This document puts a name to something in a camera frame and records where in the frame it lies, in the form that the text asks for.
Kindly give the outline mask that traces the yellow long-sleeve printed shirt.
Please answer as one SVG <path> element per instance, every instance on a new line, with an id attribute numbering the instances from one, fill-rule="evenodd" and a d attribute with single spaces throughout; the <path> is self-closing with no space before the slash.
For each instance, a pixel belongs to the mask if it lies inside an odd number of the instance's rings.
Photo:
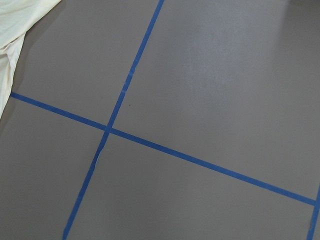
<path id="1" fill-rule="evenodd" d="M 10 97 L 14 74 L 27 31 L 51 11 L 58 0 L 0 2 L 0 113 Z"/>

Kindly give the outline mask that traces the brown table mat blue grid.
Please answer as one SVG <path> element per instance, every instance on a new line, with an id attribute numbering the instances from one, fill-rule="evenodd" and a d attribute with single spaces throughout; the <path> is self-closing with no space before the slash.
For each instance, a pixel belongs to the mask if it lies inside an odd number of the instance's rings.
<path id="1" fill-rule="evenodd" d="M 0 119 L 3 240 L 317 240 L 317 0 L 63 0 Z"/>

